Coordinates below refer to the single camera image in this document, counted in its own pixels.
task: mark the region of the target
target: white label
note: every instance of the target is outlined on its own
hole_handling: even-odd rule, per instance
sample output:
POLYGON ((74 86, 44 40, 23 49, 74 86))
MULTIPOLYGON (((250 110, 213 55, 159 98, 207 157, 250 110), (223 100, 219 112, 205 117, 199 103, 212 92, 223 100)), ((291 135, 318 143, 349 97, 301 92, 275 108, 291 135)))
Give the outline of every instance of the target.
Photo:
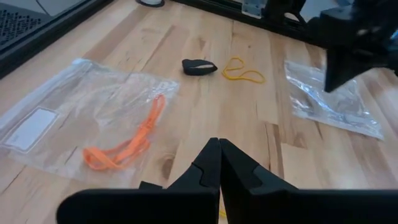
POLYGON ((30 116, 28 115, 5 143, 27 153, 29 148, 53 124, 57 115, 57 113, 43 108, 36 109, 30 116))

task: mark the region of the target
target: plastic bag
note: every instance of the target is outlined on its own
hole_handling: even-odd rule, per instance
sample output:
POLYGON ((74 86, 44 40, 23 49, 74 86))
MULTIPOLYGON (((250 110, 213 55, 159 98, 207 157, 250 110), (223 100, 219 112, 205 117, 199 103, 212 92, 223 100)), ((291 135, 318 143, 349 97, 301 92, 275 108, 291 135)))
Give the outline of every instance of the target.
POLYGON ((170 80, 116 72, 76 59, 0 118, 0 151, 27 165, 89 184, 131 186, 147 151, 123 170, 97 171, 84 163, 82 150, 89 146, 111 149, 131 139, 148 117, 154 99, 164 96, 167 107, 178 88, 170 80))
POLYGON ((285 73, 294 115, 383 139, 381 125, 366 109, 355 80, 327 93, 325 72, 318 68, 285 62, 285 73))

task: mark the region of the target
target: clear plastic bag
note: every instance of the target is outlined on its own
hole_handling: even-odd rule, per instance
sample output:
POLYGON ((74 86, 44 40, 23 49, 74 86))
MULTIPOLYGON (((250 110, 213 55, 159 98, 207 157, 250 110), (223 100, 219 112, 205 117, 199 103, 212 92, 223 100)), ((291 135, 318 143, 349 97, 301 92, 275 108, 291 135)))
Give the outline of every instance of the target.
POLYGON ((167 107, 178 88, 170 80, 76 59, 0 118, 1 155, 101 187, 131 186, 147 151, 126 169, 95 171, 82 150, 110 149, 131 139, 153 100, 162 95, 167 107))
POLYGON ((285 62, 285 73, 294 115, 383 139, 381 125, 366 109, 355 80, 326 93, 325 72, 318 68, 285 62))

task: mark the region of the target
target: orange lanyard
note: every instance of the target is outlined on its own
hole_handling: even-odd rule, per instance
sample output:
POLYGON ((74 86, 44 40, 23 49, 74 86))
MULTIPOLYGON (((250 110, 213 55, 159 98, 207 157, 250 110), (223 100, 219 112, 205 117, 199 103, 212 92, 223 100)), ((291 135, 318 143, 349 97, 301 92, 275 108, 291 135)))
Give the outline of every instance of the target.
POLYGON ((147 137, 153 131, 164 106, 164 95, 157 95, 152 102, 149 116, 141 123, 132 139, 107 150, 101 150, 95 146, 87 147, 83 150, 84 161, 94 170, 125 169, 143 151, 149 148, 150 142, 147 137))

